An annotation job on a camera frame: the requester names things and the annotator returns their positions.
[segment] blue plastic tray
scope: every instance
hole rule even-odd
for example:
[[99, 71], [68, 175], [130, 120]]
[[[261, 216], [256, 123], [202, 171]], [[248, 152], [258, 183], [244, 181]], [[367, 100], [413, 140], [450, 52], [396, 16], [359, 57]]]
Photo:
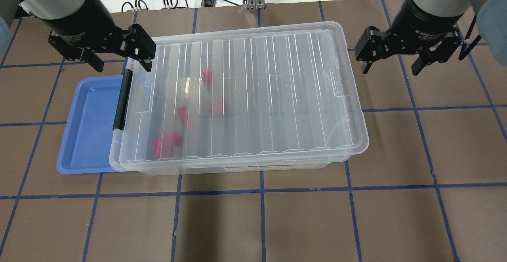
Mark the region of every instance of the blue plastic tray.
[[114, 172], [109, 166], [109, 150], [121, 84], [122, 76], [79, 82], [56, 162], [60, 173]]

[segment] transparent plastic container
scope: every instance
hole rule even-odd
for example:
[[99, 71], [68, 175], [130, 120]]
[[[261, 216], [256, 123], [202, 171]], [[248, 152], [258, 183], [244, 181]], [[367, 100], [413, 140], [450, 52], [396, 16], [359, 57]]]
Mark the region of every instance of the transparent plastic container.
[[322, 168], [368, 147], [336, 22], [154, 40], [151, 72], [127, 64], [133, 77], [125, 128], [113, 134], [114, 170], [168, 175]]

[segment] plastic storage box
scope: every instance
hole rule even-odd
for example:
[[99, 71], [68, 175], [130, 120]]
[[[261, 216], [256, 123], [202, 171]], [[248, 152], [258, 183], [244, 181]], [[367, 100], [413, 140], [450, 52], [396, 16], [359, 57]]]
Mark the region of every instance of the plastic storage box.
[[154, 40], [151, 72], [127, 63], [132, 83], [124, 79], [120, 102], [126, 105], [116, 114], [121, 124], [109, 154], [114, 170], [168, 175], [322, 168], [368, 147], [336, 22]]

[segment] black handle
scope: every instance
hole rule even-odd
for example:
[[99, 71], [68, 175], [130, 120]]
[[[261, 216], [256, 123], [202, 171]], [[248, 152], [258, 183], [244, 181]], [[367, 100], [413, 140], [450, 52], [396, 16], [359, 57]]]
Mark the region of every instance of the black handle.
[[125, 128], [125, 113], [127, 112], [128, 95], [130, 86], [132, 85], [132, 71], [125, 69], [123, 73], [122, 87], [120, 88], [120, 96], [118, 97], [118, 105], [116, 106], [116, 115], [112, 129], [123, 130]]

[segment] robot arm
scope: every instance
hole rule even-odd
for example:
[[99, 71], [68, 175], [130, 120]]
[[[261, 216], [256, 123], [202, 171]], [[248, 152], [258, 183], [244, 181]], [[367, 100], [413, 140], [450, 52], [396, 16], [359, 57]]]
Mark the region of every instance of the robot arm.
[[470, 7], [478, 12], [478, 28], [500, 63], [507, 65], [506, 0], [405, 0], [391, 27], [366, 28], [355, 46], [355, 58], [366, 74], [373, 62], [395, 54], [418, 54], [412, 74], [434, 62], [446, 62], [461, 45], [454, 26]]
[[127, 30], [117, 27], [100, 0], [2, 1], [7, 6], [0, 10], [0, 29], [8, 31], [21, 2], [52, 29], [49, 44], [69, 61], [89, 63], [101, 72], [104, 64], [96, 53], [109, 52], [138, 60], [146, 71], [151, 70], [156, 44], [139, 24]]

